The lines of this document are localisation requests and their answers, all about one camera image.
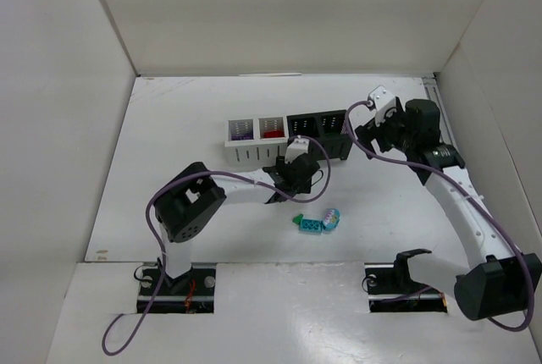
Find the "small green lego piece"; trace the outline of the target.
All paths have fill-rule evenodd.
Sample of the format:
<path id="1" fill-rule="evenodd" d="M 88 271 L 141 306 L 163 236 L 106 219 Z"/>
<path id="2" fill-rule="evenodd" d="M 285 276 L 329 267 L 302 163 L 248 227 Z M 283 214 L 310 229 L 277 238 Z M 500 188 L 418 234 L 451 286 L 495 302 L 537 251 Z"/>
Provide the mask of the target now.
<path id="1" fill-rule="evenodd" d="M 300 225 L 302 219 L 303 219 L 303 215 L 302 215 L 302 214 L 299 214 L 299 215 L 295 216 L 295 217 L 292 219 L 292 223 L 293 223 L 293 224 L 296 224 L 296 225 Z"/>

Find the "red rounded lego brick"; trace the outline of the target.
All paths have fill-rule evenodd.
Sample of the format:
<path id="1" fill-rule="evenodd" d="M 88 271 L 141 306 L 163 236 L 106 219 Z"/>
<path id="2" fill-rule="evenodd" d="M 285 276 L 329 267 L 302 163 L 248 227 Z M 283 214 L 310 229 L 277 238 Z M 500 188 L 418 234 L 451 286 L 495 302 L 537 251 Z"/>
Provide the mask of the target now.
<path id="1" fill-rule="evenodd" d="M 284 137 L 284 131 L 283 130 L 269 130 L 263 132 L 263 139 L 273 139 L 273 138 L 280 138 Z"/>

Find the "cyan lego brick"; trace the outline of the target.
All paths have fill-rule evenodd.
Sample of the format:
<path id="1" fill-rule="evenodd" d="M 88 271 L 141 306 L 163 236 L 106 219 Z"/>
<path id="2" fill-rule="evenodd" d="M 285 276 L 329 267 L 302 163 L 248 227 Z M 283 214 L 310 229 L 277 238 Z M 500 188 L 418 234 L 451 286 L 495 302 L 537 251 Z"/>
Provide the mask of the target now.
<path id="1" fill-rule="evenodd" d="M 299 231 L 304 234 L 321 234 L 324 231 L 323 222 L 303 218 L 299 223 Z"/>

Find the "cyan printed round lego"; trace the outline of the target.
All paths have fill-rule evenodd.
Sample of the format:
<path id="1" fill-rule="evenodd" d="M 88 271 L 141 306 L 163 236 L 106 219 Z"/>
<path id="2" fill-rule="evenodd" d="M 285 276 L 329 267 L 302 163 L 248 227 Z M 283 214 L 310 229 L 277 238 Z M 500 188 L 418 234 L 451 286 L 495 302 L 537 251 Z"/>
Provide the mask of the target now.
<path id="1" fill-rule="evenodd" d="M 322 220 L 323 231 L 329 232 L 336 229 L 340 222 L 340 212 L 336 208 L 330 208 L 324 214 Z"/>

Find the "purple lego brick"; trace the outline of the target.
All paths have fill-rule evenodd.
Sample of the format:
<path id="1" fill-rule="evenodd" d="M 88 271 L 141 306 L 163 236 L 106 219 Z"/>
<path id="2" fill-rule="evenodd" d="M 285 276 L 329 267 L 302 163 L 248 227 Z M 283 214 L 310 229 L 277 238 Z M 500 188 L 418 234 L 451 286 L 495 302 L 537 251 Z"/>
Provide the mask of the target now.
<path id="1" fill-rule="evenodd" d="M 242 134 L 242 135 L 233 135 L 231 137 L 231 140 L 232 141 L 245 141 L 245 140 L 252 140 L 253 139 L 253 134 Z"/>

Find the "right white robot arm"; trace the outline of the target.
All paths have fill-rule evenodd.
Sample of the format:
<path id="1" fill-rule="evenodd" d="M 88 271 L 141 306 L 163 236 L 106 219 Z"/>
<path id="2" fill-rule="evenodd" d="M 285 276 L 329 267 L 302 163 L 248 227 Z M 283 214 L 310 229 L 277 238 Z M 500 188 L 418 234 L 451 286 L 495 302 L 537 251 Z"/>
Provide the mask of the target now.
<path id="1" fill-rule="evenodd" d="M 523 253 L 490 215 L 459 151 L 441 139 L 438 106 L 429 99 L 402 103 L 382 95 L 362 105 L 374 116 L 357 128 L 346 124 L 353 143 L 368 158 L 387 163 L 392 160 L 385 152 L 401 152 L 399 163 L 439 203 L 467 256 L 468 266 L 458 267 L 428 249 L 398 253 L 389 280 L 402 298 L 434 288 L 452 295 L 471 321 L 487 319 L 509 332 L 527 329 L 534 317 L 541 261 L 534 253 Z"/>

